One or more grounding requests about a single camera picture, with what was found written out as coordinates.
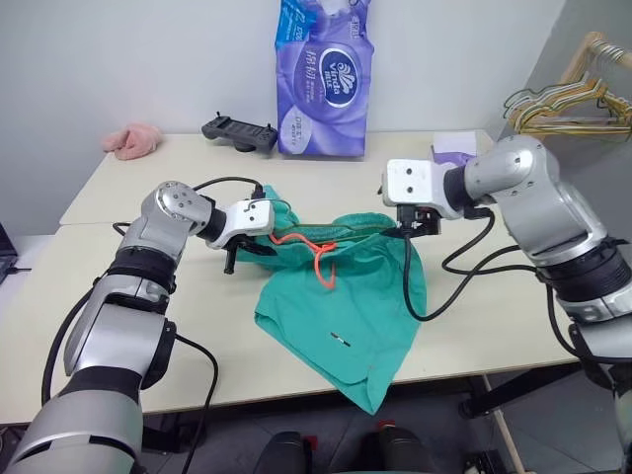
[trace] pink cloth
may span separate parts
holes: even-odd
[[[162,141],[162,132],[146,123],[130,123],[123,130],[111,133],[102,142],[104,151],[114,151],[120,160],[135,160],[148,155]]]

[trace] clothes hanger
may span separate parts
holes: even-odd
[[[519,133],[627,133],[632,132],[632,104],[612,94],[599,77],[611,64],[632,69],[632,52],[609,43],[597,32],[588,34],[562,76],[562,84],[540,91],[524,89],[505,101],[504,117]],[[608,109],[609,118],[559,117],[569,108],[595,100]]]

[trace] white table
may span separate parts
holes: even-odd
[[[392,213],[393,209],[383,207],[375,195],[381,162],[397,156],[425,157],[429,144],[422,134],[410,134],[409,138],[402,136],[406,134],[399,134],[399,138],[395,135],[371,136],[369,159],[358,163],[265,161],[227,148],[218,152],[212,144],[195,136],[172,137],[160,152],[137,162],[106,158],[62,220],[66,224],[84,223],[59,229],[0,326],[0,423],[25,422],[37,412],[41,370],[57,326],[114,256],[120,238],[110,224],[86,222],[134,218],[144,195],[167,179],[194,184],[235,173],[275,184],[306,221],[324,222],[353,211]],[[240,198],[246,191],[248,187],[244,189],[240,184],[207,190],[210,196],[221,200],[231,195]],[[440,269],[441,260],[483,225],[483,221],[446,221],[442,235],[415,241],[426,269],[429,310],[445,301],[460,281],[459,276]],[[512,243],[499,223],[459,265],[471,268],[484,255]],[[499,259],[499,264],[508,262],[523,263],[525,258],[515,253]],[[253,310],[268,274],[257,266],[238,263],[235,275],[226,276],[223,263],[223,252],[210,251],[201,240],[192,239],[178,269],[178,291],[167,312],[179,332],[217,356],[220,379],[213,403],[233,404],[331,390],[333,387],[326,380],[254,324]],[[559,314],[559,322],[565,327],[566,316],[561,311]],[[533,275],[480,276],[448,311],[423,325],[395,381],[446,378],[569,360],[548,326],[544,287]],[[59,363],[53,389],[64,382],[62,372]],[[198,407],[211,375],[212,369],[203,356],[176,345],[166,376],[142,393],[143,409],[158,412]]]

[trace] black remote control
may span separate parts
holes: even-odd
[[[237,151],[263,151],[270,153],[277,143],[278,132],[270,126],[258,126],[244,121],[233,120],[229,116],[217,117],[201,128],[202,134],[209,140],[217,137],[232,140]]]

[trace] white wall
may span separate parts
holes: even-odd
[[[602,32],[613,43],[632,49],[630,19],[630,0],[569,1],[542,50],[527,87],[538,90],[557,83],[588,32]],[[632,98],[632,74],[629,70],[618,66],[605,67],[601,75],[614,94]],[[582,110],[582,113],[593,115],[590,110]],[[544,144],[560,161],[564,179],[584,195],[610,235],[632,241],[632,141],[614,143],[608,142],[607,137],[600,141],[580,136],[551,135]],[[624,245],[619,248],[632,262],[630,247]]]
[[[369,128],[490,127],[563,0],[373,0]],[[275,121],[278,0],[0,1],[0,221],[53,232],[129,121]]]

